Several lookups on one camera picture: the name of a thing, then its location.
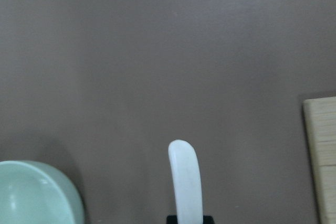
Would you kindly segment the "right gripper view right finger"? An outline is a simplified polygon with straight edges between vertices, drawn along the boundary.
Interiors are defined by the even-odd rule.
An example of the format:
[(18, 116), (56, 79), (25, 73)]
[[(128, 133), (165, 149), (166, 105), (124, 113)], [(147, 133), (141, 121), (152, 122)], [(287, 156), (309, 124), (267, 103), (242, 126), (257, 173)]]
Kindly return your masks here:
[(212, 216), (203, 216), (203, 224), (214, 224)]

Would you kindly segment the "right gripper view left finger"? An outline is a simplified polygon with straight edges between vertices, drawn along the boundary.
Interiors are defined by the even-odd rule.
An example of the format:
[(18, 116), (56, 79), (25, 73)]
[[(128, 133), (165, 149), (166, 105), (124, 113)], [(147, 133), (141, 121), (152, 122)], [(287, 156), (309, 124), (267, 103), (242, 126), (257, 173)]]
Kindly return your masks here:
[(177, 215), (168, 215), (166, 217), (166, 224), (178, 224)]

